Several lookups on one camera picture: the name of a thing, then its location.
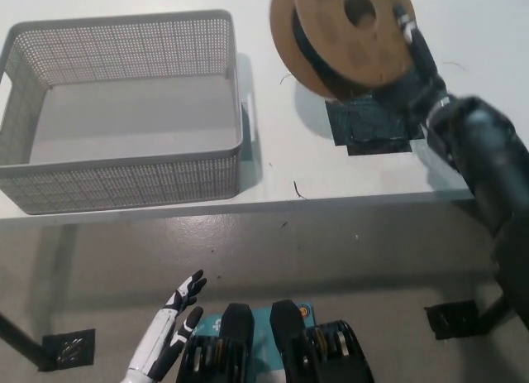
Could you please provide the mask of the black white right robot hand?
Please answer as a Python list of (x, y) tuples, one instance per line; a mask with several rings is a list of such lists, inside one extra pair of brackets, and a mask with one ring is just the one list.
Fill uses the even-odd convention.
[(424, 122), (434, 105), (448, 95), (446, 83), (411, 14), (403, 6), (395, 5), (393, 15), (400, 30), (399, 37), (412, 58), (412, 66), (397, 80), (375, 89), (373, 97), (383, 107), (409, 120)]

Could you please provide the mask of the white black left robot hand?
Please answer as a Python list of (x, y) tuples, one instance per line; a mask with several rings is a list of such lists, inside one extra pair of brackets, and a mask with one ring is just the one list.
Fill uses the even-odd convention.
[(140, 340), (124, 382), (161, 382), (166, 377), (203, 316), (203, 308), (195, 303), (206, 283), (198, 270), (172, 293)]

